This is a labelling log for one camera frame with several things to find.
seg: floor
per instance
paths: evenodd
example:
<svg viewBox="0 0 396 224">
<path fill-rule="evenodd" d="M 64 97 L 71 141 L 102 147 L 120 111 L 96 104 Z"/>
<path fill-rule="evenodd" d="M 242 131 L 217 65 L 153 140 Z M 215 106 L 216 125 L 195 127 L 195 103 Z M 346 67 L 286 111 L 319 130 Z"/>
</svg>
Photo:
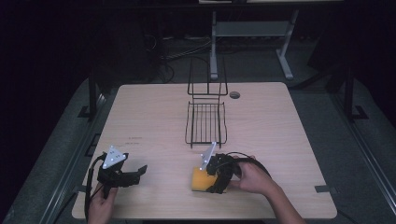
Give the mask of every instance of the floor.
<svg viewBox="0 0 396 224">
<path fill-rule="evenodd" d="M 230 39 L 221 42 L 219 67 L 226 68 L 229 82 L 284 82 L 293 87 L 317 74 L 307 66 L 315 41 L 293 40 L 287 53 L 293 80 L 283 77 L 275 49 L 282 39 Z M 202 46 L 205 39 L 165 40 L 168 56 Z M 160 66 L 151 83 L 187 83 L 190 62 L 199 73 L 207 71 L 207 50 L 186 54 Z M 331 220 L 307 220 L 307 223 L 396 223 L 396 211 L 377 178 L 378 169 L 368 161 L 375 156 L 391 186 L 396 185 L 396 131 L 375 105 L 366 88 L 355 80 L 354 105 L 360 105 L 368 119 L 350 122 L 342 101 L 344 91 L 326 92 L 330 77 L 324 77 L 299 90 L 290 89 L 291 98 L 317 157 L 323 176 L 332 190 L 338 215 Z M 95 150 L 94 143 L 106 123 L 106 117 L 122 80 L 102 90 L 94 120 L 79 118 L 88 105 L 88 81 L 81 83 L 64 111 L 40 158 L 35 164 L 4 223 L 84 223 L 71 216 L 74 191 L 82 183 Z M 111 223 L 158 221 L 112 220 Z M 276 223 L 275 220 L 264 220 Z"/>
</svg>

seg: table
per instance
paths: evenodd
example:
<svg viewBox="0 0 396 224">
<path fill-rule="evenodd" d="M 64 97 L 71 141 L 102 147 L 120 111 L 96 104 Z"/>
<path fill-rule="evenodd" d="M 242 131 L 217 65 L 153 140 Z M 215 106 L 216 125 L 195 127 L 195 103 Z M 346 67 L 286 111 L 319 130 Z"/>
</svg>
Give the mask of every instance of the table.
<svg viewBox="0 0 396 224">
<path fill-rule="evenodd" d="M 342 2 L 343 0 L 247 0 L 247 4 L 255 5 L 259 3 L 319 3 L 319 2 Z M 230 4 L 232 1 L 213 1 L 200 0 L 201 4 Z M 286 51 L 289 46 L 291 35 L 293 33 L 294 24 L 297 21 L 299 10 L 294 9 L 288 21 L 217 21 L 216 11 L 212 16 L 212 44 L 210 51 L 210 76 L 216 80 L 218 78 L 218 66 L 216 55 L 217 37 L 220 36 L 282 36 L 285 38 L 280 49 L 276 50 L 276 57 L 282 67 L 283 74 L 286 79 L 293 79 L 286 59 Z"/>
<path fill-rule="evenodd" d="M 337 212 L 304 128 L 283 83 L 229 83 L 239 99 L 222 96 L 228 140 L 218 153 L 255 155 L 304 218 L 333 218 Z M 147 164 L 140 184 L 120 189 L 114 218 L 262 219 L 275 215 L 266 199 L 238 189 L 224 194 L 191 191 L 193 166 L 209 146 L 185 142 L 187 84 L 121 86 L 93 155 L 109 146 L 130 156 L 123 172 Z M 92 185 L 96 185 L 98 167 Z M 84 218 L 84 193 L 73 217 Z"/>
</svg>

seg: dark background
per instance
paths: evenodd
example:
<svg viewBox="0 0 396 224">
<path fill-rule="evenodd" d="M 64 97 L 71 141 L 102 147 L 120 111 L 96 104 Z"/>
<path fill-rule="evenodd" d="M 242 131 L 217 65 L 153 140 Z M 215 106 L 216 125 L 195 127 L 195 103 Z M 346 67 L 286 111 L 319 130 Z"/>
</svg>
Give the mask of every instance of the dark background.
<svg viewBox="0 0 396 224">
<path fill-rule="evenodd" d="M 332 12 L 305 8 L 293 38 L 317 38 L 325 32 L 310 65 L 323 71 L 340 61 L 349 64 L 396 126 L 396 8 L 392 2 L 346 1 Z M 164 13 L 158 27 L 155 13 L 97 10 L 89 5 L 100 4 L 0 2 L 0 219 L 74 91 L 90 72 L 104 73 L 105 78 L 97 80 L 102 91 L 120 84 L 113 83 L 114 76 L 125 77 L 126 82 L 149 82 L 152 73 L 148 66 L 156 63 L 156 55 L 146 53 L 143 33 L 157 35 L 160 29 L 179 38 L 210 34 L 207 11 Z M 120 57 L 128 55 L 125 52 L 130 52 L 129 58 Z"/>
</svg>

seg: metal frame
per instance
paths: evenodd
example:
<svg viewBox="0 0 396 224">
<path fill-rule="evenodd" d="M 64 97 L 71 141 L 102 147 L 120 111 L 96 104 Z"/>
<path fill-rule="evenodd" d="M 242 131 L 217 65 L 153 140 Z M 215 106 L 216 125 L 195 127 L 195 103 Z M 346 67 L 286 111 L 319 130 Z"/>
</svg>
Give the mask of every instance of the metal frame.
<svg viewBox="0 0 396 224">
<path fill-rule="evenodd" d="M 293 10 L 289 21 L 217 21 L 216 11 L 213 11 L 210 78 L 216 80 L 219 77 L 216 57 L 216 38 L 218 36 L 284 36 L 285 42 L 280 49 L 276 50 L 276 56 L 279 59 L 285 78 L 288 80 L 293 79 L 293 74 L 285 55 L 298 13 L 298 9 Z"/>
</svg>

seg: wooden tabletop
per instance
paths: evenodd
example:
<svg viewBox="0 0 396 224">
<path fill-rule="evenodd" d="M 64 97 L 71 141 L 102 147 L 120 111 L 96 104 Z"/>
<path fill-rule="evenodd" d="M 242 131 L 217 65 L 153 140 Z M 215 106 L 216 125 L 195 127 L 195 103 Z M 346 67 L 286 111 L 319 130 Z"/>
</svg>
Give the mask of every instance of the wooden tabletop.
<svg viewBox="0 0 396 224">
<path fill-rule="evenodd" d="M 222 96 L 228 140 L 215 152 L 256 156 L 304 218 L 333 218 L 336 209 L 305 135 L 293 101 L 282 83 L 229 83 L 239 99 Z M 186 144 L 187 84 L 126 85 L 119 89 L 95 150 L 95 159 L 110 146 L 128 152 L 123 172 L 148 165 L 140 184 L 121 188 L 114 218 L 261 219 L 275 217 L 258 194 L 228 189 L 224 194 L 191 190 L 194 166 L 209 145 Z M 98 165 L 93 186 L 96 186 Z M 73 217 L 84 218 L 84 193 Z"/>
</svg>

